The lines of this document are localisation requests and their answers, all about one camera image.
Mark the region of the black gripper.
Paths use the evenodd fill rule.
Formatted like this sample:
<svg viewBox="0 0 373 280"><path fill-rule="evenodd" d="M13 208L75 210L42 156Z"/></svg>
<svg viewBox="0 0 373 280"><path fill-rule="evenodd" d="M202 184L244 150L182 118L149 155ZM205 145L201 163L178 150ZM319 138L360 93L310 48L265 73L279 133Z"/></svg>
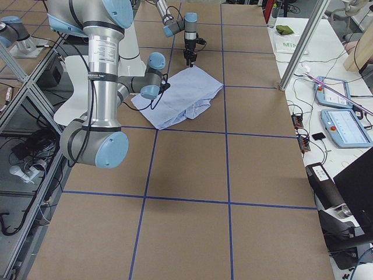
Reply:
<svg viewBox="0 0 373 280"><path fill-rule="evenodd" d="M159 92L166 91L167 89L170 88L170 86L171 86L170 83L168 83L167 81L165 81L165 80L161 81Z"/></svg>
<svg viewBox="0 0 373 280"><path fill-rule="evenodd" d="M184 39L184 57L186 59L186 65L193 67L197 58L197 53L195 51L197 39L188 40Z"/></svg>

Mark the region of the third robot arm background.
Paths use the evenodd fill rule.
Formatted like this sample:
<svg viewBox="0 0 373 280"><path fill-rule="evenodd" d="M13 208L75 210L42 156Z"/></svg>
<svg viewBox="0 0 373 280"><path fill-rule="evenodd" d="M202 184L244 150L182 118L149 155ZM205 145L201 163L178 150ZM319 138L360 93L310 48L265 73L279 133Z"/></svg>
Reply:
<svg viewBox="0 0 373 280"><path fill-rule="evenodd" d="M37 58L48 40L32 37L17 16L1 18L1 43L16 58Z"/></svg>

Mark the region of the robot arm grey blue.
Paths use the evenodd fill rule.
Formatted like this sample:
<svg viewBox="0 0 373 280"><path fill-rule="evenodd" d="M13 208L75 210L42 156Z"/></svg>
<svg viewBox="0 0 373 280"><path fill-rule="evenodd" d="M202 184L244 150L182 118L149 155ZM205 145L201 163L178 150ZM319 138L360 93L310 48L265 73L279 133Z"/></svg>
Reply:
<svg viewBox="0 0 373 280"><path fill-rule="evenodd" d="M164 0L153 1L163 22L163 32L166 37L172 37L184 32L183 55L186 65L193 67L197 59L196 45L198 43L197 21L198 16L194 12L188 12L184 17L175 19L169 12L169 6Z"/></svg>
<svg viewBox="0 0 373 280"><path fill-rule="evenodd" d="M151 53L143 76L119 76L119 42L133 23L130 1L48 1L47 9L54 31L89 40L87 118L76 118L64 129L62 153L73 164L115 168L129 148L117 108L130 93L153 101L170 87L161 73L164 55Z"/></svg>

